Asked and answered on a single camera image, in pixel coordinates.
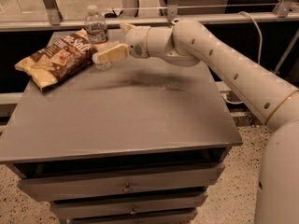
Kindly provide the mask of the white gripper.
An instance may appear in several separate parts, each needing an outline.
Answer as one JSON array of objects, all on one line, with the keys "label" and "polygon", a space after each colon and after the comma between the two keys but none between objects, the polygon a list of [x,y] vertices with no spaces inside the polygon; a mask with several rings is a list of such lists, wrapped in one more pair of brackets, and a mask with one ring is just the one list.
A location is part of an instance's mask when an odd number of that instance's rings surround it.
[{"label": "white gripper", "polygon": [[121,23],[121,31],[125,34],[125,45],[123,43],[112,47],[99,49],[92,56],[94,63],[109,63],[125,60],[130,54],[135,58],[148,59],[147,36],[149,26],[134,26],[131,23]]}]

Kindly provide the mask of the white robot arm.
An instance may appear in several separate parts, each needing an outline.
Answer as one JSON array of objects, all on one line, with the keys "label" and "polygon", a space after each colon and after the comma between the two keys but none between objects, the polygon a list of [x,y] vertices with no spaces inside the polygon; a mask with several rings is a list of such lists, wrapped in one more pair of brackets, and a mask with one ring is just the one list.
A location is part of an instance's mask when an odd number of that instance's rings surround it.
[{"label": "white robot arm", "polygon": [[178,20],[171,27],[123,23],[121,29],[125,41],[98,46],[94,62],[158,57],[191,67],[202,61],[273,131],[263,152],[254,224],[298,224],[298,88],[221,42],[198,21]]}]

